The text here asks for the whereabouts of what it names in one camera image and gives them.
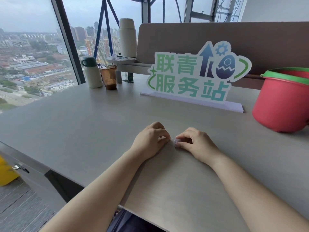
green rim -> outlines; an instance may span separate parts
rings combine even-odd
[[[309,72],[309,68],[301,68],[301,67],[284,67],[284,68],[276,68],[272,70],[266,71],[264,74],[261,74],[262,77],[270,77],[270,78],[278,78],[278,79],[284,79],[284,80],[289,80],[289,81],[294,81],[298,82],[304,85],[309,85],[309,79],[307,78],[302,78],[298,76],[291,76],[291,75],[286,75],[278,72],[274,72],[273,70],[294,70],[294,71],[306,71]]]

sky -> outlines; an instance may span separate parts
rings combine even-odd
[[[102,0],[62,0],[69,23],[73,27],[94,26],[98,21]],[[110,0],[118,19],[131,18],[135,29],[141,25],[141,3],[131,0]],[[178,0],[183,21],[186,0]],[[212,0],[194,0],[193,11],[210,14]],[[118,28],[108,7],[111,28]],[[7,32],[56,32],[59,28],[50,0],[0,0],[0,28]],[[151,22],[163,22],[163,0],[151,6]],[[175,0],[165,0],[165,22],[179,23]],[[203,22],[193,19],[192,22]],[[106,28],[105,16],[103,28]]]

hand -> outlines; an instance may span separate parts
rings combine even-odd
[[[222,155],[207,133],[196,128],[188,128],[176,136],[176,139],[180,139],[180,142],[175,144],[177,148],[191,152],[195,158],[210,167],[213,167],[216,157]]]
[[[136,136],[130,152],[144,161],[154,156],[170,140],[171,136],[164,126],[160,122],[154,122]]]

floor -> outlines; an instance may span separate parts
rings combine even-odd
[[[53,215],[21,178],[0,187],[0,231],[38,232]]]

sign base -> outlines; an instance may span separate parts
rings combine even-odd
[[[197,100],[197,99],[193,99],[193,98],[175,96],[175,95],[171,95],[171,94],[157,93],[157,92],[155,92],[155,91],[153,91],[153,90],[151,90],[147,87],[144,88],[140,92],[140,94],[159,97],[159,98],[167,98],[167,99],[177,100],[177,101],[181,101],[181,102],[193,103],[193,104],[197,104],[197,105],[220,108],[220,109],[224,109],[224,110],[243,113],[243,106],[241,105],[241,103],[234,103],[234,102],[225,101],[224,104],[222,104],[222,103],[214,103],[214,102],[209,102],[209,101],[202,101],[202,100]]]

